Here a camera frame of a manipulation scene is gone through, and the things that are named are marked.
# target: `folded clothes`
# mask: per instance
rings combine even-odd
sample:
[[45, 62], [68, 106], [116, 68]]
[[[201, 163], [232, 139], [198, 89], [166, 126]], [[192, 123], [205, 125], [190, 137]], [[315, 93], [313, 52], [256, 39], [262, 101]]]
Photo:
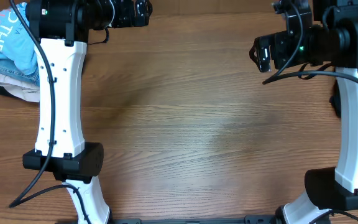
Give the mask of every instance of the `folded clothes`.
[[[27, 3], [17, 5], [24, 18], [26, 5]], [[34, 43], [12, 9], [6, 9], [0, 12], [0, 71], [1, 70], [8, 70], [4, 75], [17, 75], [22, 78], [29, 78], [38, 74]]]
[[40, 88], [34, 84], [0, 74], [0, 86], [11, 95], [28, 102], [39, 103], [40, 101]]

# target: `white cloth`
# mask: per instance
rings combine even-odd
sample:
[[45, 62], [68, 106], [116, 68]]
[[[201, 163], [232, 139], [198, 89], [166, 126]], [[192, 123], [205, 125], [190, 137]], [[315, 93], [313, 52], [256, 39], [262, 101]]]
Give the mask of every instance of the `white cloth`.
[[34, 84], [22, 82], [0, 74], [0, 86], [20, 99], [33, 103], [40, 102], [40, 88]]

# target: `stack of clothes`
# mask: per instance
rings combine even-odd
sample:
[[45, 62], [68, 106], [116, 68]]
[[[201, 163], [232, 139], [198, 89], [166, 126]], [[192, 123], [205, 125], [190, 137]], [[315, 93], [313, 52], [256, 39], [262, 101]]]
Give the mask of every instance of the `stack of clothes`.
[[[23, 18], [26, 5], [17, 5]], [[34, 43], [15, 12], [3, 10], [0, 12], [0, 94], [39, 102], [39, 91]]]

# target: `denim jeans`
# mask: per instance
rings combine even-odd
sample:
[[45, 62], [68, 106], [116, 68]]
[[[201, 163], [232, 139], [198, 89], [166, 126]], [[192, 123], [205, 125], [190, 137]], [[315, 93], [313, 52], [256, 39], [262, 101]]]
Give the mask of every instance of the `denim jeans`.
[[26, 75], [22, 73], [12, 60], [0, 59], [0, 74], [12, 77], [16, 80], [28, 82], [34, 85], [40, 85], [40, 77], [38, 68], [33, 74]]

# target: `wooden tabletop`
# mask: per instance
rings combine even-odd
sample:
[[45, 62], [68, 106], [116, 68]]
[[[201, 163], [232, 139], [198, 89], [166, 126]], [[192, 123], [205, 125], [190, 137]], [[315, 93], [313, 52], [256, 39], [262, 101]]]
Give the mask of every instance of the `wooden tabletop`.
[[[256, 37], [284, 29], [272, 13], [156, 16], [89, 47], [83, 130], [104, 145], [100, 180], [115, 218], [273, 214], [304, 191], [307, 170], [336, 165], [334, 79], [263, 86], [271, 73], [249, 59]], [[38, 121], [37, 104], [0, 96], [0, 223], [76, 219], [66, 190], [7, 208], [36, 174], [21, 159]], [[33, 192], [56, 184], [44, 174]]]

